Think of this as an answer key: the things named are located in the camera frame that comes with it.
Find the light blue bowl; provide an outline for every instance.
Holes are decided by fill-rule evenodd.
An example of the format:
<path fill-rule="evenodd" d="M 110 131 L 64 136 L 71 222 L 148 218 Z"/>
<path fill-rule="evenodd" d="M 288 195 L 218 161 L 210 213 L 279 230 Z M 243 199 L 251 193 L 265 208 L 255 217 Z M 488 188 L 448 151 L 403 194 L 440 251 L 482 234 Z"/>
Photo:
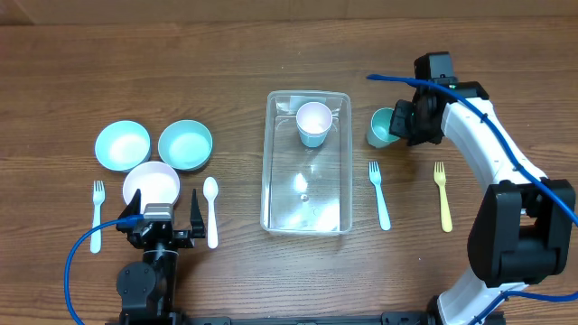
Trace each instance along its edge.
<path fill-rule="evenodd" d="M 194 171 L 210 157 L 213 138 L 209 129 L 193 120 L 174 122 L 164 129 L 159 138 L 159 155 L 174 169 Z"/>
<path fill-rule="evenodd" d="M 137 122 L 118 121 L 100 132 L 94 152 L 105 168 L 130 172 L 151 158 L 151 136 Z"/>

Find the white spoon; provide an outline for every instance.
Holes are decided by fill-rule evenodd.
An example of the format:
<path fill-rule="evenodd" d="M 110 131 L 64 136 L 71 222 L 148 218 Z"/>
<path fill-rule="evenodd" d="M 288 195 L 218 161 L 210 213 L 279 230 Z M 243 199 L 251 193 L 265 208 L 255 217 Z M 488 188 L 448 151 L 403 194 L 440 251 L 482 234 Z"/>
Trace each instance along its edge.
<path fill-rule="evenodd" d="M 219 244 L 219 238 L 217 237 L 217 220 L 215 219 L 215 198 L 219 194 L 219 186 L 217 186 L 217 181 L 212 177 L 207 177 L 205 184 L 202 186 L 202 193 L 209 203 L 209 216 L 208 216 L 208 226 L 207 226 L 207 243 L 209 248 L 216 248 Z"/>

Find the wooden table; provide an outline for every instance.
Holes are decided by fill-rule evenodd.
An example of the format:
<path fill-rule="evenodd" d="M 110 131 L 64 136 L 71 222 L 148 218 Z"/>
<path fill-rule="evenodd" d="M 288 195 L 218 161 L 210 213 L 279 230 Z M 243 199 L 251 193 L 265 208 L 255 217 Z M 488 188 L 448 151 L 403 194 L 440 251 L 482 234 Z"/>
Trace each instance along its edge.
<path fill-rule="evenodd" d="M 199 120 L 214 152 L 182 174 L 179 225 L 189 196 L 219 180 L 220 246 L 183 251 L 177 306 L 234 318 L 366 315 L 422 310 L 468 265 L 466 240 L 481 202 L 472 172 L 449 140 L 374 150 L 372 113 L 409 99 L 404 85 L 369 73 L 412 76 L 415 58 L 450 51 L 461 80 L 490 93 L 520 149 L 551 178 L 578 187 L 578 21 L 573 18 L 198 23 L 0 29 L 0 324 L 72 324 L 62 270 L 92 220 L 91 187 L 104 180 L 103 219 L 124 207 L 124 174 L 94 157 L 107 124 L 134 119 L 156 147 L 171 122 Z M 259 225 L 266 97 L 278 89 L 344 92 L 353 102 L 354 229 L 344 237 L 272 237 Z M 154 150 L 154 159 L 158 159 Z M 378 160 L 393 229 L 379 229 L 368 161 Z M 439 221 L 434 161 L 443 160 L 454 231 Z M 206 201 L 200 200 L 206 216 Z M 566 270 L 530 288 L 578 288 L 578 241 Z M 117 272 L 140 260 L 120 233 L 102 252 L 80 248 L 71 273 L 87 324 L 120 312 Z M 577 304 L 513 299 L 511 324 L 574 324 Z"/>

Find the utensil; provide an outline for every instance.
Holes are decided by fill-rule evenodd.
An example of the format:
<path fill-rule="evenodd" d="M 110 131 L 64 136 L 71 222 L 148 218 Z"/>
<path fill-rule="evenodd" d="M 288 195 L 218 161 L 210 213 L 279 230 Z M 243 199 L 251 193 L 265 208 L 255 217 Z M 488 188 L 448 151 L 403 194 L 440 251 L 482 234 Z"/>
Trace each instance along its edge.
<path fill-rule="evenodd" d="M 371 117 L 367 139 L 368 143 L 377 149 L 384 148 L 399 140 L 399 137 L 389 133 L 389 124 L 393 114 L 393 108 L 386 107 L 378 109 Z"/>
<path fill-rule="evenodd" d="M 217 236 L 217 220 L 215 218 L 215 198 L 219 194 L 217 181 L 212 177 L 207 177 L 205 184 L 202 186 L 202 193 L 209 203 L 209 216 L 207 217 L 207 243 L 209 248 L 216 248 L 219 244 Z"/>
<path fill-rule="evenodd" d="M 163 162 L 145 162 L 135 167 L 125 178 L 123 199 L 128 204 L 141 190 L 141 213 L 148 203 L 174 204 L 179 198 L 181 182 L 179 175 Z"/>
<path fill-rule="evenodd" d="M 94 181 L 92 190 L 92 202 L 94 203 L 94 217 L 92 227 L 100 226 L 100 206 L 105 201 L 105 183 L 103 181 Z M 102 232 L 97 230 L 90 236 L 90 252 L 96 254 L 100 252 L 102 246 Z"/>
<path fill-rule="evenodd" d="M 171 167 L 194 171 L 208 160 L 213 148 L 209 129 L 200 122 L 182 120 L 164 129 L 159 138 L 161 159 Z"/>
<path fill-rule="evenodd" d="M 369 180 L 376 187 L 376 197 L 378 198 L 378 215 L 379 225 L 383 230 L 391 229 L 389 213 L 387 213 L 386 201 L 381 191 L 381 172 L 379 171 L 378 162 L 369 162 Z"/>
<path fill-rule="evenodd" d="M 453 229 L 452 216 L 450 215 L 450 206 L 448 204 L 448 197 L 445 194 L 445 169 L 443 162 L 435 162 L 433 168 L 433 180 L 440 188 L 440 213 L 442 215 L 442 229 L 445 232 L 450 232 Z"/>
<path fill-rule="evenodd" d="M 333 122 L 331 110 L 322 103 L 311 102 L 299 108 L 296 118 L 301 142 L 310 148 L 322 145 Z"/>
<path fill-rule="evenodd" d="M 118 121 L 100 132 L 94 151 L 105 168 L 130 172 L 151 157 L 151 136 L 137 122 Z"/>

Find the blue cable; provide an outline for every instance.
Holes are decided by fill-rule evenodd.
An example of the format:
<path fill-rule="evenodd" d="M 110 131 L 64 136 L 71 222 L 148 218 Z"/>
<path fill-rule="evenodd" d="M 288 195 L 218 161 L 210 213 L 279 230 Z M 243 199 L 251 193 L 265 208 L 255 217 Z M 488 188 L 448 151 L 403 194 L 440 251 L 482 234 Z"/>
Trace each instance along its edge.
<path fill-rule="evenodd" d="M 66 301 L 66 307 L 69 309 L 70 316 L 74 321 L 76 321 L 77 324 L 84 325 L 82 320 L 80 320 L 79 315 L 77 315 L 77 313 L 74 311 L 74 308 L 72 307 L 72 301 L 70 300 L 70 264 L 72 263 L 72 257 L 74 257 L 74 254 L 76 253 L 77 249 L 79 249 L 80 244 L 82 244 L 82 242 L 84 242 L 86 238 L 90 237 L 90 235 L 92 235 L 92 233 L 96 232 L 97 230 L 123 223 L 134 225 L 136 224 L 136 221 L 142 218 L 143 218 L 142 215 L 134 215 L 100 224 L 99 226 L 96 226 L 91 230 L 89 230 L 86 234 L 82 235 L 82 237 L 80 237 L 80 239 L 76 242 L 76 244 L 74 244 L 74 246 L 70 250 L 69 257 L 66 259 L 66 265 L 64 266 L 64 300 Z"/>
<path fill-rule="evenodd" d="M 389 77 L 389 76 L 381 76 L 378 74 L 371 74 L 367 76 L 369 80 L 378 80 L 378 81 L 394 81 L 394 82 L 403 82 L 411 87 L 417 88 L 419 86 L 424 86 L 428 88 L 435 89 L 439 92 L 442 92 L 458 101 L 460 101 L 463 105 L 465 105 L 473 114 L 480 118 L 481 121 L 485 122 L 486 125 L 489 127 L 489 130 L 496 136 L 498 139 L 499 144 L 506 153 L 508 159 L 512 162 L 514 167 L 518 172 L 520 172 L 526 179 L 528 179 L 532 184 L 534 184 L 538 189 L 540 189 L 550 200 L 552 200 L 558 208 L 562 210 L 562 212 L 576 225 L 578 226 L 578 218 L 576 214 L 568 207 L 562 199 L 560 199 L 552 190 L 548 189 L 541 181 L 539 181 L 536 177 L 530 174 L 522 164 L 517 160 L 516 156 L 512 152 L 512 149 L 509 147 L 508 142 L 504 135 L 498 130 L 496 125 L 494 125 L 487 116 L 480 112 L 480 110 L 475 107 L 468 99 L 463 97 L 462 95 L 458 94 L 455 91 L 452 91 L 449 88 L 440 86 L 433 82 L 420 80 L 420 79 L 413 79 L 413 78 L 400 78 L 400 77 Z M 524 297 L 528 299 L 534 299 L 544 302 L 572 302 L 578 300 L 578 292 L 564 295 L 564 296 L 550 296 L 544 294 L 537 294 L 537 293 L 530 293 L 530 292 L 520 292 L 520 291 L 505 291 L 502 292 L 494 301 L 486 307 L 486 309 L 478 316 L 474 317 L 474 319 L 470 322 L 470 325 L 481 324 L 481 322 L 488 317 L 488 315 L 496 309 L 504 300 L 508 297 Z"/>

